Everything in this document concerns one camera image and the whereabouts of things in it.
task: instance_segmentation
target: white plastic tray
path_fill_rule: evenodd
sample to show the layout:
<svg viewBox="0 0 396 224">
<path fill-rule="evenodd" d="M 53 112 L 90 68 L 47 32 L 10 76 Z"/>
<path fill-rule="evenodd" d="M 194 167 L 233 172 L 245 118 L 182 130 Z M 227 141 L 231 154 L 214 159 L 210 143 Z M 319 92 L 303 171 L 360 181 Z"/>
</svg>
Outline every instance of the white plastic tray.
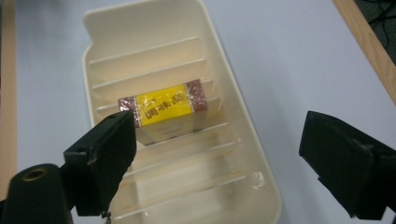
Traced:
<svg viewBox="0 0 396 224">
<path fill-rule="evenodd" d="M 110 206 L 114 223 L 277 223 L 281 200 L 212 23 L 199 0 L 90 11 L 84 58 L 92 125 L 117 100 L 201 79 L 200 132 L 148 147 Z"/>
</svg>

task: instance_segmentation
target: white table surface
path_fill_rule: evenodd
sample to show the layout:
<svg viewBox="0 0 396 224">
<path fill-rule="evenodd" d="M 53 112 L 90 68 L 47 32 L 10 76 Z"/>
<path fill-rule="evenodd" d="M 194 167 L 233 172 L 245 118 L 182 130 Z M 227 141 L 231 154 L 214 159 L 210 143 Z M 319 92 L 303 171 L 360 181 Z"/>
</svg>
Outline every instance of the white table surface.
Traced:
<svg viewBox="0 0 396 224">
<path fill-rule="evenodd" d="M 18 169 L 64 163 L 91 128 L 82 55 L 89 9 L 126 0 L 16 1 Z M 331 0 L 206 0 L 282 195 L 280 224 L 350 219 L 298 155 L 308 110 L 396 148 L 396 106 Z M 76 217 L 75 223 L 101 223 Z"/>
</svg>

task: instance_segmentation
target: black clamp jaw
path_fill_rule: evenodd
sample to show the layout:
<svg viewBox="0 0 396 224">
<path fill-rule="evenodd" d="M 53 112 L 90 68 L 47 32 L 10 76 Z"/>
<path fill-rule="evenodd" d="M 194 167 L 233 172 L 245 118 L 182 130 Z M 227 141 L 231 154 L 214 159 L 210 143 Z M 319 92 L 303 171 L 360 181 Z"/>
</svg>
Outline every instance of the black clamp jaw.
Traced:
<svg viewBox="0 0 396 224">
<path fill-rule="evenodd" d="M 302 156 L 351 217 L 380 220 L 396 212 L 396 151 L 340 119 L 306 115 Z"/>
<path fill-rule="evenodd" d="M 15 175 L 1 202 L 0 223 L 73 223 L 107 214 L 136 153 L 134 114 L 108 116 L 64 152 L 65 164 L 41 164 Z"/>
</svg>

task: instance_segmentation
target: wooden board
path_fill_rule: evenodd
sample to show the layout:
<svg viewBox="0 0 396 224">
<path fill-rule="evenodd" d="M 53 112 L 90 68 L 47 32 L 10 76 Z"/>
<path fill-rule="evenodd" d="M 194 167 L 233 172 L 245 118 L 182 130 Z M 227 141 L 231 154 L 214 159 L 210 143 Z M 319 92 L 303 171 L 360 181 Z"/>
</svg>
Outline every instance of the wooden board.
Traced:
<svg viewBox="0 0 396 224">
<path fill-rule="evenodd" d="M 354 0 L 333 0 L 388 95 L 396 104 L 396 66 Z"/>
<path fill-rule="evenodd" d="M 3 0 L 0 111 L 0 200 L 7 197 L 8 183 L 17 173 L 17 79 L 15 3 Z"/>
</svg>

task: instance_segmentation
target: yellow label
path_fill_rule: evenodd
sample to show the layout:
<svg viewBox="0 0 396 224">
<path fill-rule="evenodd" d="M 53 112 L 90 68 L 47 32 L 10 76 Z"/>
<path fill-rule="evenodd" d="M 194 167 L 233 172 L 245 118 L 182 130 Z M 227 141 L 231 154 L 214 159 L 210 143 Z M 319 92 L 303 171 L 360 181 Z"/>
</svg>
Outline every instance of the yellow label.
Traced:
<svg viewBox="0 0 396 224">
<path fill-rule="evenodd" d="M 192 113 L 185 85 L 136 96 L 142 126 Z"/>
</svg>

